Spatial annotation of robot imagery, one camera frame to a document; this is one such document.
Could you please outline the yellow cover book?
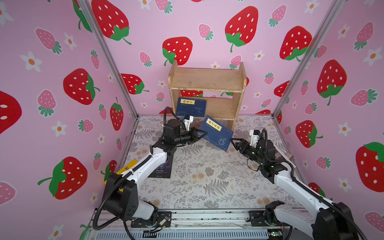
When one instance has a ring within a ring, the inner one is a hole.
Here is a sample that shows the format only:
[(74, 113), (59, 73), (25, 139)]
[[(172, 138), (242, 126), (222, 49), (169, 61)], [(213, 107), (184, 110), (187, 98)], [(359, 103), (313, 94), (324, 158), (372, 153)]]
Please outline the yellow cover book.
[(116, 174), (117, 174), (117, 175), (121, 175), (123, 172), (128, 171), (129, 169), (131, 169), (132, 167), (134, 167), (137, 163), (138, 163), (138, 161), (137, 161), (136, 159), (132, 160), (132, 161), (129, 162), (127, 165), (125, 165), (122, 169), (120, 169), (119, 171), (117, 171)]

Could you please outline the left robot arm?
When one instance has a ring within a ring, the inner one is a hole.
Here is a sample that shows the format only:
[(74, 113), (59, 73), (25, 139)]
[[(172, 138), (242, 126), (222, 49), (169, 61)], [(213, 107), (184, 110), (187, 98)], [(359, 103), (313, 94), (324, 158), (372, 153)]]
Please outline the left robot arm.
[(147, 226), (156, 224), (158, 208), (146, 201), (140, 201), (138, 187), (160, 165), (173, 160), (177, 148), (191, 145), (208, 133), (207, 131), (189, 127), (192, 120), (171, 119), (163, 125), (161, 137), (150, 146), (150, 152), (133, 167), (121, 173), (113, 173), (106, 180), (103, 199), (94, 217), (94, 229), (99, 229), (98, 219), (102, 210), (114, 218), (102, 226), (116, 221), (141, 220)]

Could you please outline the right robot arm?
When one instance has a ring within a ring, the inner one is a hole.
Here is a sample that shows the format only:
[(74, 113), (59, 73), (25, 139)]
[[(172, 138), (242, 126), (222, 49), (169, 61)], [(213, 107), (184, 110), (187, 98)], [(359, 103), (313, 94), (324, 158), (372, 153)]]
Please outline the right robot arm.
[(232, 138), (234, 148), (248, 160), (256, 162), (258, 171), (271, 183), (285, 190), (305, 212), (294, 210), (282, 201), (274, 201), (265, 207), (264, 220), (272, 226), (286, 223), (307, 234), (314, 240), (365, 240), (367, 237), (353, 220), (350, 208), (334, 203), (306, 186), (294, 176), (294, 166), (281, 154), (270, 140), (260, 139), (253, 147), (245, 139)]

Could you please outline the blue book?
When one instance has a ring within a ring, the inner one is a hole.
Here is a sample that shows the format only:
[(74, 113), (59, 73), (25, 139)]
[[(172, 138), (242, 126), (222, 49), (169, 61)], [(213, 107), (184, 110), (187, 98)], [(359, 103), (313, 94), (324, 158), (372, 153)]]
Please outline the blue book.
[(176, 108), (177, 116), (189, 115), (203, 118), (206, 115), (207, 101), (179, 97)]
[(201, 130), (207, 132), (204, 138), (223, 151), (227, 151), (234, 132), (207, 115), (201, 125)]

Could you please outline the black wolf cover book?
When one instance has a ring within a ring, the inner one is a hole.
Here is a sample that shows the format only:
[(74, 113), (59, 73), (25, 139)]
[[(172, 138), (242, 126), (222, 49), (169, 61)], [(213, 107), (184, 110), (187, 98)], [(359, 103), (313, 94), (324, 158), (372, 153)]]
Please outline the black wolf cover book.
[(171, 178), (173, 158), (169, 158), (167, 153), (153, 154), (148, 160), (148, 164), (150, 170), (152, 170), (148, 176), (149, 178)]

